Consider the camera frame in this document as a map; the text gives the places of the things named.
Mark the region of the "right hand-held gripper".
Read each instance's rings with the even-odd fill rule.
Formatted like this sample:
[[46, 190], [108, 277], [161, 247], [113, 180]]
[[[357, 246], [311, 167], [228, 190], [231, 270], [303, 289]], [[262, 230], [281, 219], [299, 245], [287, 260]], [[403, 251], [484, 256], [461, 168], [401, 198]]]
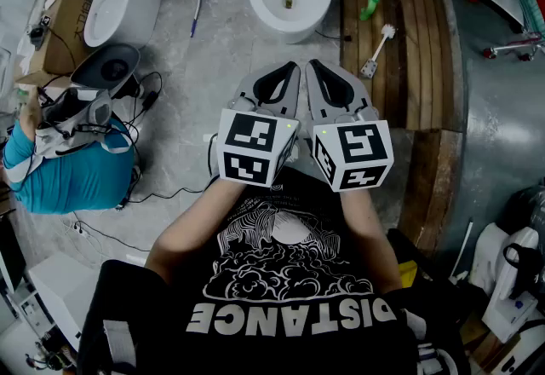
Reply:
[[312, 111], [311, 153], [326, 182], [334, 192], [381, 186], [393, 166], [393, 146], [388, 122], [377, 118], [364, 84], [318, 59], [305, 73], [309, 105], [318, 109]]

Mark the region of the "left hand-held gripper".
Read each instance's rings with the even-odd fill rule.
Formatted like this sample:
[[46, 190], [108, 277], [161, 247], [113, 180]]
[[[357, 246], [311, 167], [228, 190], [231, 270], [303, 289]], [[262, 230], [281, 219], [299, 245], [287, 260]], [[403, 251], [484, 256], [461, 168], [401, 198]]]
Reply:
[[221, 178], [272, 186], [301, 127], [295, 118], [300, 81], [294, 61], [269, 64], [243, 78], [235, 96], [245, 98], [232, 99], [221, 112], [216, 144]]

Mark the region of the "person's right forearm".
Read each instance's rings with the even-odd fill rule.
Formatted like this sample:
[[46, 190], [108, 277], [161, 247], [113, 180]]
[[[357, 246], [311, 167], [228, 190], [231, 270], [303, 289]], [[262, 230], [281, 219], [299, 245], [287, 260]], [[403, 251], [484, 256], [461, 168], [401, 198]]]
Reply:
[[346, 225], [353, 237], [370, 281], [377, 292], [386, 294], [402, 288], [395, 252], [373, 205], [368, 190], [340, 194]]

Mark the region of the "person's left forearm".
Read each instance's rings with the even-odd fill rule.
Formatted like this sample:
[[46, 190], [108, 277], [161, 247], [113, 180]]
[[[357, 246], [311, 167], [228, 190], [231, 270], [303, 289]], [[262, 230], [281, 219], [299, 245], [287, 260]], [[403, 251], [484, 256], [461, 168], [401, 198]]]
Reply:
[[191, 262], [219, 229], [246, 189], [242, 183], [217, 179], [156, 239], [145, 268], [166, 283], [175, 281], [182, 266]]

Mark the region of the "white toilet brush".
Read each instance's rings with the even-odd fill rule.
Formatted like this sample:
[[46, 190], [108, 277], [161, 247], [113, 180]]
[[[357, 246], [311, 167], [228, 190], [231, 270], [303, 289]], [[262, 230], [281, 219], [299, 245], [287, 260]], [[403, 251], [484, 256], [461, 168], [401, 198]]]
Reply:
[[362, 68], [360, 69], [361, 74], [364, 78], [371, 79], [374, 77], [377, 69], [377, 58], [381, 53], [382, 47], [385, 42], [389, 39], [393, 39], [396, 33], [396, 28], [393, 25], [386, 24], [381, 29], [381, 41], [378, 44], [373, 56], [369, 58]]

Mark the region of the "green plastic bottle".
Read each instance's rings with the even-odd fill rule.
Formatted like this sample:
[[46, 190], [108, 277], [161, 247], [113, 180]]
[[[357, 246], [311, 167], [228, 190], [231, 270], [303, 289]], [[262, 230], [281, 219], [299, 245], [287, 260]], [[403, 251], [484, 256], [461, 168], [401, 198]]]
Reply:
[[367, 21], [376, 11], [380, 0], [367, 0], [367, 5], [360, 10], [359, 20]]

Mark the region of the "wooden slat platform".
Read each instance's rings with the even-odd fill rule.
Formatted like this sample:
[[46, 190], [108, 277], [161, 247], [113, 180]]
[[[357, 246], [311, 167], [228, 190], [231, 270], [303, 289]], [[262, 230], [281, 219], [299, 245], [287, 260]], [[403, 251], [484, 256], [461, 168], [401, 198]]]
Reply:
[[360, 69], [396, 28], [378, 56], [375, 76], [364, 81], [372, 103], [387, 120], [394, 164], [376, 200], [387, 228], [396, 228], [427, 257], [445, 246], [447, 223], [462, 158], [463, 81], [446, 0], [380, 0], [360, 21], [367, 0], [341, 0], [341, 65]]

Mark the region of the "small yellow pack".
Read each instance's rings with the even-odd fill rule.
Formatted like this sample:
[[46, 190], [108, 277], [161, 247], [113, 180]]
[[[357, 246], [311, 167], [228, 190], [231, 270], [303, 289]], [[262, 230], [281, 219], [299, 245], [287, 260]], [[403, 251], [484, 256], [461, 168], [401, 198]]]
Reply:
[[418, 272], [418, 265], [415, 261], [410, 260], [408, 262], [402, 262], [399, 264], [399, 273], [403, 288], [412, 287], [416, 274]]

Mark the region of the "cardboard box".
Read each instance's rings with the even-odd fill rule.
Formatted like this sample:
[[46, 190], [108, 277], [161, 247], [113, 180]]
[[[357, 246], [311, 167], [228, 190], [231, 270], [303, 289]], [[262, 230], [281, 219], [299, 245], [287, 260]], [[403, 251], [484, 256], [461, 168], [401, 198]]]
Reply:
[[37, 0], [14, 64], [18, 84], [64, 84], [88, 56], [84, 28], [92, 0]]

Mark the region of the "dark wrapped bundle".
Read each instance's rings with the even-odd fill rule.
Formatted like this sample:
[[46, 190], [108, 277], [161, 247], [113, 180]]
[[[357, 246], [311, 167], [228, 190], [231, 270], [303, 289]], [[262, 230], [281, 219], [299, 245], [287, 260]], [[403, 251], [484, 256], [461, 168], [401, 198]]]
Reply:
[[528, 227], [545, 237], [545, 186], [536, 185], [514, 193], [503, 218], [509, 234]]

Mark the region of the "white plastic bag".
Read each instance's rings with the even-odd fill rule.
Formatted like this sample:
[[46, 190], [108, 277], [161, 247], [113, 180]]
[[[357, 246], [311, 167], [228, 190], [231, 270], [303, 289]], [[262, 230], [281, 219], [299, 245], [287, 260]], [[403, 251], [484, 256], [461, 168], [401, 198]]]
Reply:
[[473, 258], [469, 283], [482, 289], [489, 298], [482, 321], [506, 343], [536, 309], [533, 295], [536, 276], [542, 266], [538, 250], [539, 234], [529, 227], [507, 234], [495, 223], [480, 234]]

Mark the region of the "person's black printed shirt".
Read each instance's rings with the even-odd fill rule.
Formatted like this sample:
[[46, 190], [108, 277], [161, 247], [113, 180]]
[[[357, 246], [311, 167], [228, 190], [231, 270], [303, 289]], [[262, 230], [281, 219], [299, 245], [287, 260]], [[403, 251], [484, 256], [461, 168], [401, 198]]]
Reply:
[[341, 193], [290, 167], [245, 186], [174, 282], [102, 265], [77, 375], [471, 375], [446, 305], [376, 291]]

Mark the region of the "white box cabinet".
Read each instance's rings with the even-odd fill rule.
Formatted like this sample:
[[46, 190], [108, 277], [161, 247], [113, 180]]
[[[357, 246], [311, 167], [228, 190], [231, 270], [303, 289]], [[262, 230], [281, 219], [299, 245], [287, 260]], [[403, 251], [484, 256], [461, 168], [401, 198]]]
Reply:
[[98, 272], [59, 251], [28, 274], [54, 323], [78, 351]]

